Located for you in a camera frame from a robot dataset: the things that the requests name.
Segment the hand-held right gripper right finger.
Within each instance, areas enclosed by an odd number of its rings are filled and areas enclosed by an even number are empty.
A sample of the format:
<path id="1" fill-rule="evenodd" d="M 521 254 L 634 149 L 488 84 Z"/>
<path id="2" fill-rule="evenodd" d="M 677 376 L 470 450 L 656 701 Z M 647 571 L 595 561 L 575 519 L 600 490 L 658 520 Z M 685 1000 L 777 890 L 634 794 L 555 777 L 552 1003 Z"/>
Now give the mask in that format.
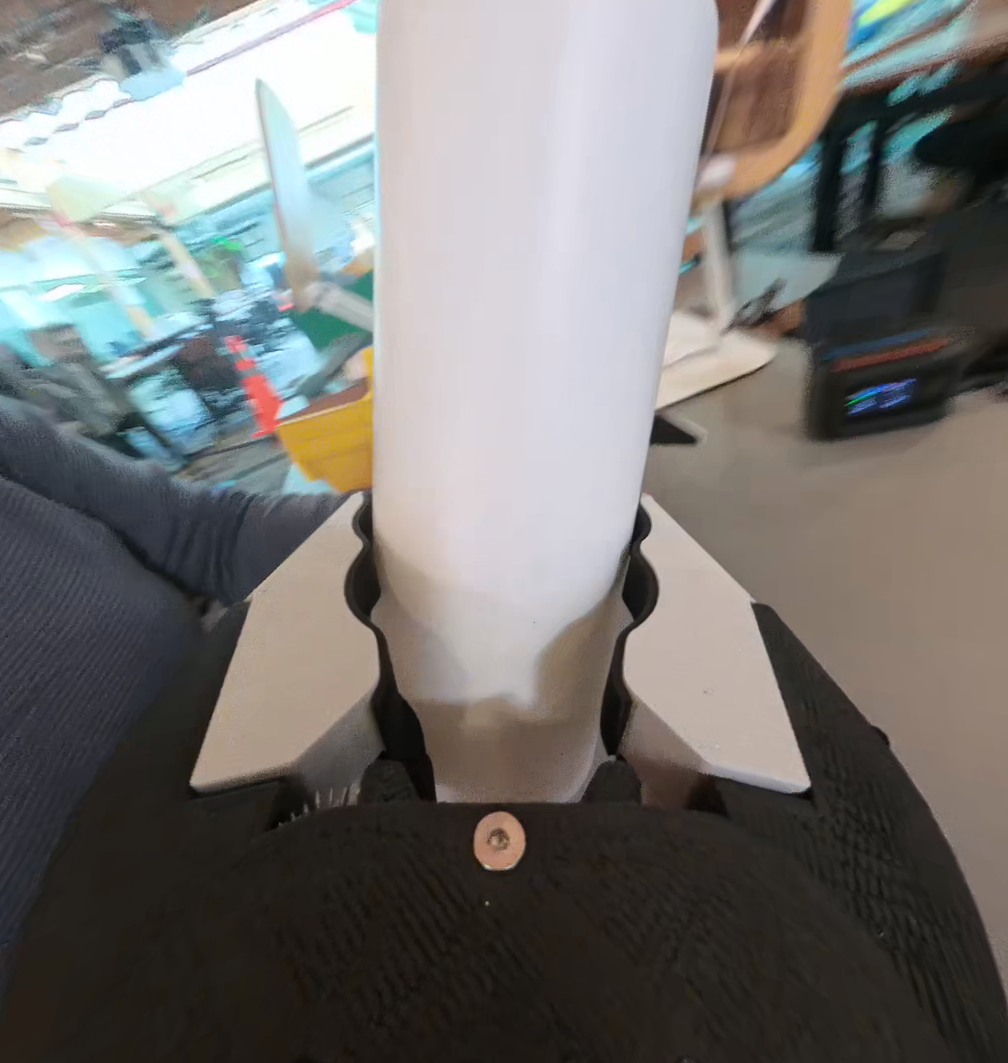
<path id="1" fill-rule="evenodd" d="M 661 808 L 682 808 L 705 782 L 806 793 L 755 600 L 649 494 L 617 562 L 587 618 L 587 783 L 624 762 Z"/>

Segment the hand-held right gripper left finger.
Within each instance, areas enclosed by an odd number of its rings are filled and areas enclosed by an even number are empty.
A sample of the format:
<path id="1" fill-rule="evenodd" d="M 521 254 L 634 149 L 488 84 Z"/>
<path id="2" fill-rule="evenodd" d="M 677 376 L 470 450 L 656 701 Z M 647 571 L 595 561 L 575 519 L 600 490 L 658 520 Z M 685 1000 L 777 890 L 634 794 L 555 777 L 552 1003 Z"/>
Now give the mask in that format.
<path id="1" fill-rule="evenodd" d="M 196 793 L 280 781 L 301 804 L 352 804 L 384 757 L 435 800 L 422 727 L 373 619 L 372 517 L 369 493 L 348 497 L 249 596 L 194 763 Z"/>

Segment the yellow plastic bin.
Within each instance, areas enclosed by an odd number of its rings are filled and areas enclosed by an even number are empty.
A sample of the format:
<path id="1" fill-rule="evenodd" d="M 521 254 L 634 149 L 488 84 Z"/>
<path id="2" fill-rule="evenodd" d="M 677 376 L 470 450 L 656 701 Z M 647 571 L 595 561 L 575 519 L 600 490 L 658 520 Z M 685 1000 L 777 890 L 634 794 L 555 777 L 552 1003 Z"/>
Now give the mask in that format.
<path id="1" fill-rule="evenodd" d="M 275 434 L 307 479 L 340 493 L 370 490 L 373 480 L 373 349 L 346 366 L 351 384 L 278 420 Z"/>

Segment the white cylindrical bottle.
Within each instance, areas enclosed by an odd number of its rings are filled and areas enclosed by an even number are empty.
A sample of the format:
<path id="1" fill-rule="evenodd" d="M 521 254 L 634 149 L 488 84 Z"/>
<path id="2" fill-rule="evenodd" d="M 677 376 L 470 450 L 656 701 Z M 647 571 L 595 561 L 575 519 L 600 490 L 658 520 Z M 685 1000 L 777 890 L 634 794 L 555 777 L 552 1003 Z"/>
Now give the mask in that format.
<path id="1" fill-rule="evenodd" d="M 374 538 L 421 708 L 548 712 L 638 508 L 706 1 L 379 5 Z"/>

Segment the person's left forearm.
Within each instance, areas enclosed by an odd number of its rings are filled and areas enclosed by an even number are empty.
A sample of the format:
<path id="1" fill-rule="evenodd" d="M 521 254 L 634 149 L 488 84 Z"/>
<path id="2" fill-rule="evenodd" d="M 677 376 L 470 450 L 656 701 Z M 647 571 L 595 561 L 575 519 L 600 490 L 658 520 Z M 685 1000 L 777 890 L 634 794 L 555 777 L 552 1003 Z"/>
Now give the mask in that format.
<path id="1" fill-rule="evenodd" d="M 178 479 L 0 396 L 0 476 L 90 519 L 184 590 L 248 596 L 357 492 L 263 496 Z"/>

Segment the orange traffic cone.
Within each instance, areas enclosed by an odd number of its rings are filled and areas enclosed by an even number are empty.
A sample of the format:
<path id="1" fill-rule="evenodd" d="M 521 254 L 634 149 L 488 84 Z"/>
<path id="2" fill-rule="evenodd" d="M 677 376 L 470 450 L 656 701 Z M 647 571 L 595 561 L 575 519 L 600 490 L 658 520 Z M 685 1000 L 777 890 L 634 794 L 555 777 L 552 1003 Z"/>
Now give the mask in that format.
<path id="1" fill-rule="evenodd" d="M 237 335 L 223 337 L 231 360 L 243 387 L 246 405 L 249 406 L 254 431 L 254 440 L 266 439 L 274 435 L 282 408 L 282 400 L 278 395 L 270 379 L 261 371 L 261 365 L 251 348 Z"/>

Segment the white mirror stand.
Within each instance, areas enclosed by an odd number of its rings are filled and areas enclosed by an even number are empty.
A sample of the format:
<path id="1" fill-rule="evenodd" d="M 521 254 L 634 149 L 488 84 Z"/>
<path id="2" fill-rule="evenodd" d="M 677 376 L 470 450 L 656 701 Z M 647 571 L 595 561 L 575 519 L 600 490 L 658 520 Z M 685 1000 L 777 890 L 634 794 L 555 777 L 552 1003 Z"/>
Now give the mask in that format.
<path id="1" fill-rule="evenodd" d="M 736 326 L 732 252 L 728 246 L 724 193 L 737 162 L 729 154 L 712 154 L 698 173 L 695 205 L 698 280 L 705 311 L 677 308 L 671 315 L 659 375 L 655 409 L 663 411 L 736 379 L 744 379 L 770 365 L 779 342 Z"/>

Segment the black battery charger case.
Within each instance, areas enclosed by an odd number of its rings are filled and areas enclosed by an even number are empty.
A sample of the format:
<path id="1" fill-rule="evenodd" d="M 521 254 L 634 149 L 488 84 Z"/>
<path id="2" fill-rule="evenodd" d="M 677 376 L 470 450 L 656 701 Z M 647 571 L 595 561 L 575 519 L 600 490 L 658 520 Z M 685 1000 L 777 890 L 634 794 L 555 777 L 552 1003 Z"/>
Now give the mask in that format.
<path id="1" fill-rule="evenodd" d="M 940 308 L 942 246 L 864 250 L 805 299 L 805 432 L 835 442 L 941 420 L 976 351 L 971 326 Z"/>

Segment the green plastic bin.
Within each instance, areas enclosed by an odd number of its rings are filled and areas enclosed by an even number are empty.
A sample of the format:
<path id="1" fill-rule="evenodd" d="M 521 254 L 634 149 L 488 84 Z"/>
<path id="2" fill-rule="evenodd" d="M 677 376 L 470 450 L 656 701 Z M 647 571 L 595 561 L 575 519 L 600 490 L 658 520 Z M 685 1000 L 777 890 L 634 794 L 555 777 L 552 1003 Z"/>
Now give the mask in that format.
<path id="1" fill-rule="evenodd" d="M 340 337 L 371 334 L 376 322 L 371 274 L 351 284 L 338 279 L 320 279 L 299 289 L 295 323 L 316 350 L 323 350 Z"/>

